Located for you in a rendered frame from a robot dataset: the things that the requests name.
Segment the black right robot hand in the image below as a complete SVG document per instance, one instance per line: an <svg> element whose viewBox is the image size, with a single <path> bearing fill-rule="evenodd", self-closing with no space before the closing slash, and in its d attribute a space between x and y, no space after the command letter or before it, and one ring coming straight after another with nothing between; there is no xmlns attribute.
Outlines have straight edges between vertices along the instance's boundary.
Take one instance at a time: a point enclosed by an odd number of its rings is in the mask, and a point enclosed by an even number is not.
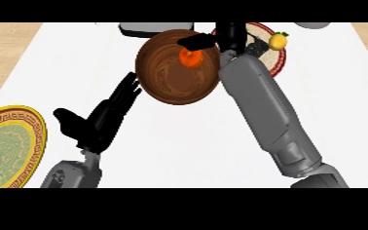
<svg viewBox="0 0 368 230"><path fill-rule="evenodd" d="M237 55L245 54L247 42L246 22L218 22L215 34L200 33L182 38L178 44L190 51L199 51L219 46L221 52L233 50Z"/></svg>

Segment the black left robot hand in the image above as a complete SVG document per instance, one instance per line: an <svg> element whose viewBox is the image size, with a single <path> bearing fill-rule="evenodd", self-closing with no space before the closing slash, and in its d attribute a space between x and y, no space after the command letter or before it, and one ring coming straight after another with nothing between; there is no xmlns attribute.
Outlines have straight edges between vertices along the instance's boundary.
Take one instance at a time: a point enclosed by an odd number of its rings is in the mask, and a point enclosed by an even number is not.
<svg viewBox="0 0 368 230"><path fill-rule="evenodd" d="M138 85L137 74L131 72L110 98L101 101L86 119L66 108L54 111L63 134L79 141L78 148L85 151L101 154L109 149L141 94Z"/></svg>

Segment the round red-rimmed placemat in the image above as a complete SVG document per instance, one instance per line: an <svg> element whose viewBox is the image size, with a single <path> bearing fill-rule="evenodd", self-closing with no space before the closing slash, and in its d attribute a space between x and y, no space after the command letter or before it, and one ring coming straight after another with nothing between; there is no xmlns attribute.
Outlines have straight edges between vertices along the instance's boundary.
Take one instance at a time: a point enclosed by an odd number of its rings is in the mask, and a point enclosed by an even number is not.
<svg viewBox="0 0 368 230"><path fill-rule="evenodd" d="M277 76L286 67L287 47L276 51L270 47L270 39L277 33L264 23L247 22L247 42L245 53L255 56L264 62L273 76Z"/></svg>

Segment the orange squash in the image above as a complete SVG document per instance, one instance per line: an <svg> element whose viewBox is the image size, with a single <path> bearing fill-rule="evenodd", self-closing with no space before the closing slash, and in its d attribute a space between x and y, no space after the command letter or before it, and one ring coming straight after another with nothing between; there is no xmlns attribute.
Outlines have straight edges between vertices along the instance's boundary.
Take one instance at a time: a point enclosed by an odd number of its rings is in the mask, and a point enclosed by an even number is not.
<svg viewBox="0 0 368 230"><path fill-rule="evenodd" d="M182 48L179 52L179 61L185 67L197 68L205 61L203 51L191 51L187 48Z"/></svg>

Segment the brown wooden bowl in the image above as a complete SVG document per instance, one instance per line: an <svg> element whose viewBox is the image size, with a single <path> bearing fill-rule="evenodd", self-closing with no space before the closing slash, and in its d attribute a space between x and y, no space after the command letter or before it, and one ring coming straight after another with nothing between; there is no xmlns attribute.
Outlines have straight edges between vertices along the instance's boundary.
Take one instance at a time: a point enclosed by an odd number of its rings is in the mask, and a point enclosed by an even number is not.
<svg viewBox="0 0 368 230"><path fill-rule="evenodd" d="M159 33L143 45L135 60L141 87L160 101L185 105L205 99L219 84L221 52L216 47L203 51L203 63L187 68L179 60L178 41L196 35L187 29Z"/></svg>

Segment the yellow lemon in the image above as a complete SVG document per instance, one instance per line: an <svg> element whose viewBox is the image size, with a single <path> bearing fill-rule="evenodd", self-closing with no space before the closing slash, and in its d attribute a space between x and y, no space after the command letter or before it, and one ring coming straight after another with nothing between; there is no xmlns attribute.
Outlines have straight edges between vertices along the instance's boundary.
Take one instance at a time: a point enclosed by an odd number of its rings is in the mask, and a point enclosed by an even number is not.
<svg viewBox="0 0 368 230"><path fill-rule="evenodd" d="M270 47L273 50L280 51L286 48L289 43L289 34L286 32L277 32L270 39Z"/></svg>

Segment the grey rounded object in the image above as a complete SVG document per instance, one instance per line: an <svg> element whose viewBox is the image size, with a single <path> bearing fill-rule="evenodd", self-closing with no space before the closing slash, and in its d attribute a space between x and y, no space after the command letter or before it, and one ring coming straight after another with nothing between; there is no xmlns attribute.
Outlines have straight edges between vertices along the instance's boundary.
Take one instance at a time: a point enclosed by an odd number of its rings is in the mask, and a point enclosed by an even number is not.
<svg viewBox="0 0 368 230"><path fill-rule="evenodd" d="M330 22L296 22L296 24L308 29L321 29L327 27L332 23Z"/></svg>

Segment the yellow-rimmed green plate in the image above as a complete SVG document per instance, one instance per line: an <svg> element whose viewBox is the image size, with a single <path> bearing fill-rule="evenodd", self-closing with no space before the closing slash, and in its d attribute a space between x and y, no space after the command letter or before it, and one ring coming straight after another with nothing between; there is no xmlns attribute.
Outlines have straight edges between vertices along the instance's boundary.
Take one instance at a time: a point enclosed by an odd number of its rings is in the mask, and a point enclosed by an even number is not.
<svg viewBox="0 0 368 230"><path fill-rule="evenodd" d="M38 169L48 130L39 112L24 105L0 107L0 188L21 188Z"/></svg>

